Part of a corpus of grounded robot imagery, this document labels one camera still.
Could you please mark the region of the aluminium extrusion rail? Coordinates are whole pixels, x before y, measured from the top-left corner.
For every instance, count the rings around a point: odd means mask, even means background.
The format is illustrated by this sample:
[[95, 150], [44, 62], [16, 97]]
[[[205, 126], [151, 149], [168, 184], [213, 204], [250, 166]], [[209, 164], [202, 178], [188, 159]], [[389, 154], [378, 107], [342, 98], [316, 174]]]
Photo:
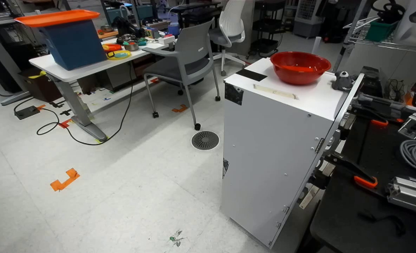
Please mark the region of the aluminium extrusion rail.
[[386, 199], [416, 212], [416, 178], [393, 177], [386, 187]]

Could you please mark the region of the white swivel chair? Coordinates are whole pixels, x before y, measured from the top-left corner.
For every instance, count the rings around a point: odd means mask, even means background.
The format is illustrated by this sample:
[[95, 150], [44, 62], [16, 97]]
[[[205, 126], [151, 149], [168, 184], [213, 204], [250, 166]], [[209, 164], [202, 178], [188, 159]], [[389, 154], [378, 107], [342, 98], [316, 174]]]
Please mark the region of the white swivel chair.
[[241, 11], [245, 0], [229, 0], [217, 18], [217, 27], [209, 31], [209, 39], [222, 48], [213, 57], [220, 60], [220, 74], [224, 76], [224, 62], [231, 60], [241, 66], [245, 64], [237, 55], [229, 53], [227, 49], [234, 43], [241, 43], [245, 38]]

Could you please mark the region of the white toy cabinet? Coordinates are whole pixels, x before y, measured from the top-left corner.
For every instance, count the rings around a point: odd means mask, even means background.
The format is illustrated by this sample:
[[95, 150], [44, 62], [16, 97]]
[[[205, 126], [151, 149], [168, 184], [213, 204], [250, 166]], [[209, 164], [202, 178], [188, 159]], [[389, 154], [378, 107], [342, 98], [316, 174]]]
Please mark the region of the white toy cabinet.
[[340, 91], [330, 72], [290, 86], [267, 57], [247, 69], [261, 77], [224, 79], [220, 211], [271, 247], [363, 77]]

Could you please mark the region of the white desk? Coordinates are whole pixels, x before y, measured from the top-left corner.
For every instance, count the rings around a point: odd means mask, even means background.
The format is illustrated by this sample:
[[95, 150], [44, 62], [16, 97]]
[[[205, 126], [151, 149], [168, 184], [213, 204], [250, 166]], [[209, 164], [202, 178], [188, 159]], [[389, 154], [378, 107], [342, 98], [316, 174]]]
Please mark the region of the white desk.
[[92, 122], [92, 111], [75, 93], [75, 86], [81, 80], [95, 77], [103, 72], [119, 73], [122, 77], [125, 77], [125, 81], [120, 83], [120, 87], [134, 86], [137, 74], [133, 70], [133, 62], [148, 56], [148, 49], [164, 48], [164, 43], [148, 41], [144, 46], [140, 46], [137, 50], [133, 50], [120, 59], [105, 59], [71, 70], [61, 67], [51, 55], [32, 57], [29, 63], [36, 69], [43, 70], [46, 77], [54, 83], [73, 112], [71, 119], [96, 140], [106, 142], [108, 136]]

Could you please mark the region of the blue storage bin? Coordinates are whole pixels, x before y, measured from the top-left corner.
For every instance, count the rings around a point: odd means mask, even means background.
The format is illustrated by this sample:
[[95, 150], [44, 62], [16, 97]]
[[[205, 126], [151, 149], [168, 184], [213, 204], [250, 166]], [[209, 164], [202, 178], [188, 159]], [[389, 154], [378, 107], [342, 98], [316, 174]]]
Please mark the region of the blue storage bin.
[[36, 28], [54, 62], [66, 70], [88, 66], [106, 59], [92, 21], [98, 11], [73, 8], [16, 17], [15, 21]]

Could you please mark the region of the round floor drain cover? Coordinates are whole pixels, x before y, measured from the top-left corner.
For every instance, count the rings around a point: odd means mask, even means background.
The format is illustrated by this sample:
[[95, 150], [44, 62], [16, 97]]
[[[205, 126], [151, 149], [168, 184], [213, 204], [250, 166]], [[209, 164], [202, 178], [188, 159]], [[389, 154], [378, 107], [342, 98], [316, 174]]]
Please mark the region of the round floor drain cover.
[[192, 136], [191, 143], [199, 150], [209, 150], [219, 143], [219, 136], [210, 131], [200, 131]]

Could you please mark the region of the grey office chair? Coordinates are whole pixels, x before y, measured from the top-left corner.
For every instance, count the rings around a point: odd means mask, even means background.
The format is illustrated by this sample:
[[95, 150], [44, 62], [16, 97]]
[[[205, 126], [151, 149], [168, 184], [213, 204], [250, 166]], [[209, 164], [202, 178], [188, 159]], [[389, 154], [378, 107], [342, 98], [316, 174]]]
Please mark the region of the grey office chair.
[[[148, 84], [148, 79], [151, 76], [158, 77], [160, 80], [177, 83], [184, 90], [191, 109], [193, 129], [200, 129], [200, 124], [196, 121], [192, 107], [189, 86], [203, 79], [207, 73], [212, 73], [213, 76], [216, 74], [209, 38], [209, 29], [213, 24], [215, 20], [210, 18], [202, 24], [182, 28], [172, 50], [146, 48], [146, 52], [160, 56], [160, 60], [151, 63], [143, 70], [143, 80], [151, 104], [153, 118], [157, 118], [158, 112], [155, 111]], [[215, 88], [219, 88], [216, 76], [213, 77], [213, 86]]]

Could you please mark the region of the red plastic bowl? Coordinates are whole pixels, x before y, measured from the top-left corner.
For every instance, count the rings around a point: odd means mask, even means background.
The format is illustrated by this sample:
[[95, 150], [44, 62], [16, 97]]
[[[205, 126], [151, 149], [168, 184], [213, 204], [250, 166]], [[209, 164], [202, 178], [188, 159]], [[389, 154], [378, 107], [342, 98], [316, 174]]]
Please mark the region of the red plastic bowl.
[[276, 52], [269, 62], [276, 77], [292, 86], [314, 84], [331, 67], [326, 57], [297, 50]]

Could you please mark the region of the grey plush toy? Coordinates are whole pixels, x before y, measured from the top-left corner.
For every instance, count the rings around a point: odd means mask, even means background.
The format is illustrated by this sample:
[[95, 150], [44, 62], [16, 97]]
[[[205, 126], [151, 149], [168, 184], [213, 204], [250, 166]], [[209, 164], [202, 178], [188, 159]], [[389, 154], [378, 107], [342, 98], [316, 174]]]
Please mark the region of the grey plush toy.
[[331, 83], [333, 90], [349, 91], [352, 87], [354, 79], [345, 72], [337, 72], [335, 80]]

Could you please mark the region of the black orange clamp rear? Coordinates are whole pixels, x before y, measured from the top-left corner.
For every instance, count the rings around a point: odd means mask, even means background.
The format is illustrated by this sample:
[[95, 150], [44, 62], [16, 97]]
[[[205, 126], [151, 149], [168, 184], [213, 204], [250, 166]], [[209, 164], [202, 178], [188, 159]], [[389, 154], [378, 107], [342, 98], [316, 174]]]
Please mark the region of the black orange clamp rear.
[[401, 118], [385, 117], [369, 108], [354, 107], [352, 111], [359, 117], [368, 118], [372, 125], [380, 126], [380, 128], [386, 128], [389, 124], [393, 124], [396, 126], [401, 126], [404, 124]]

